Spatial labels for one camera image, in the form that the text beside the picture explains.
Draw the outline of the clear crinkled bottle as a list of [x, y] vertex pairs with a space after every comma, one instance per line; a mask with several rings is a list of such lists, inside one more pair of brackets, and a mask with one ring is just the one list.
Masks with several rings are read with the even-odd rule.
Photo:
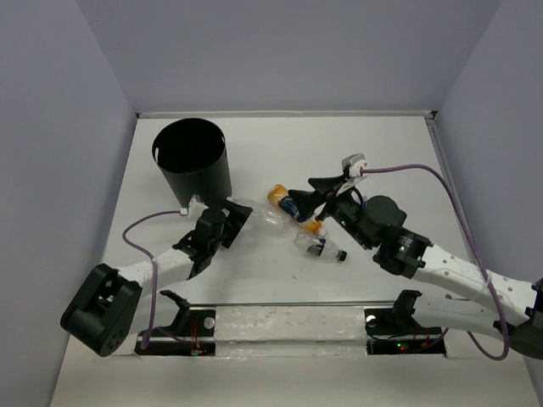
[[294, 229], [290, 218], [268, 203], [236, 197], [230, 197], [229, 201], [252, 209], [245, 226], [249, 231], [281, 236]]

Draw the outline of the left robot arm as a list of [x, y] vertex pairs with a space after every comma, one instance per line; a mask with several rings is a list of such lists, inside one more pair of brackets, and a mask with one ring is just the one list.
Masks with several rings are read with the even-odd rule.
[[[232, 246], [252, 213], [228, 199], [215, 209], [193, 197], [176, 211], [194, 221], [189, 233], [164, 253], [149, 254], [145, 262], [94, 266], [62, 314], [61, 327], [101, 357], [114, 353], [129, 335], [149, 335], [158, 324], [171, 335], [183, 332], [189, 304], [168, 286], [207, 269], [220, 248]], [[176, 306], [163, 308], [157, 320], [161, 297]]]

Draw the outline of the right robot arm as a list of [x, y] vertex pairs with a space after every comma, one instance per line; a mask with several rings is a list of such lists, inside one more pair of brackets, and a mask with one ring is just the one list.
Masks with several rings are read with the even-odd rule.
[[357, 180], [346, 175], [311, 178], [311, 191], [288, 195], [304, 215], [332, 218], [373, 261], [394, 276], [424, 282], [458, 295], [432, 301], [419, 291], [404, 290], [390, 312], [392, 326], [410, 332], [417, 326], [443, 326], [502, 341], [531, 359], [542, 357], [542, 282], [526, 282], [470, 263], [404, 226], [407, 214], [387, 196], [365, 203], [352, 196]]

